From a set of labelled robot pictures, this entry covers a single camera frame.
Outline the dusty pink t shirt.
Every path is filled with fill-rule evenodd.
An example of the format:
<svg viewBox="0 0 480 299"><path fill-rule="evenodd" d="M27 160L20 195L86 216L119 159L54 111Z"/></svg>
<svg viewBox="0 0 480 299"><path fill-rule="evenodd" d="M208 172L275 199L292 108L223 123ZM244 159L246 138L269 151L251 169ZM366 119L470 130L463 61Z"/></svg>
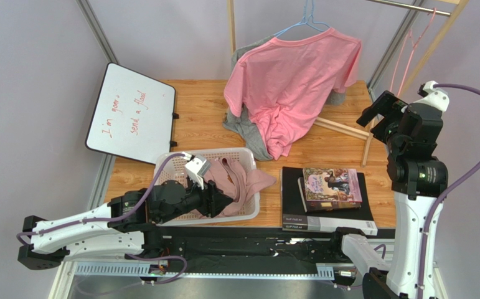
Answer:
<svg viewBox="0 0 480 299"><path fill-rule="evenodd" d="M233 199L217 217L236 216L248 199L276 183L274 176L259 169L246 171L238 161L229 157L211 159L204 179L213 181L218 189Z"/></svg>

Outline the blue wire hanger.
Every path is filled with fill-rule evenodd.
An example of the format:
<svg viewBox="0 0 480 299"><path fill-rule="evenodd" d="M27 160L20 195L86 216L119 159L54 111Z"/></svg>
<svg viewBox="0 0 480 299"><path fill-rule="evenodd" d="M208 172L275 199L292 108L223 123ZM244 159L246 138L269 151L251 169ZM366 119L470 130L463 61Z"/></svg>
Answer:
<svg viewBox="0 0 480 299"><path fill-rule="evenodd" d="M325 22L315 21L314 19L315 8L316 8L315 0L306 0L303 6L303 17L301 18L301 20L293 24L292 26L289 26L285 29L278 31L273 35L273 37L279 37L284 33L288 32L289 30L294 29L296 27L301 27L301 26L308 26L319 32L324 32L330 29L331 26L329 24Z"/></svg>

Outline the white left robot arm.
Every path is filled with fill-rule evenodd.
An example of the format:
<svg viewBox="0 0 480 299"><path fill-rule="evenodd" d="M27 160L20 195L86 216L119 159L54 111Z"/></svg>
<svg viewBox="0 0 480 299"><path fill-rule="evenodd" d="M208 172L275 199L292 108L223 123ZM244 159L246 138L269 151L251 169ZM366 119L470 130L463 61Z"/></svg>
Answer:
<svg viewBox="0 0 480 299"><path fill-rule="evenodd" d="M153 259L166 256L159 228L193 211L214 218L234 200L213 181L202 187L169 180L149 189L128 191L106 204L67 219L24 219L17 260L30 270L58 267L90 257Z"/></svg>

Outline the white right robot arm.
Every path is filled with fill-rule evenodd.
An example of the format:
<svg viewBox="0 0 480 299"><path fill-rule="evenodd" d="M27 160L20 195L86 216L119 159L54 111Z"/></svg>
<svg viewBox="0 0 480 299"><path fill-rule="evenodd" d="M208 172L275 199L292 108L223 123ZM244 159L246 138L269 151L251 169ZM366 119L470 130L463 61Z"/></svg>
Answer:
<svg viewBox="0 0 480 299"><path fill-rule="evenodd" d="M439 88L422 90L413 103L386 91L357 119L360 126L379 121L370 133L388 148L397 223L390 262L377 255L363 233L348 230L342 236L342 253L362 275L364 298L438 297L433 257L448 170L433 152L448 105L447 93Z"/></svg>

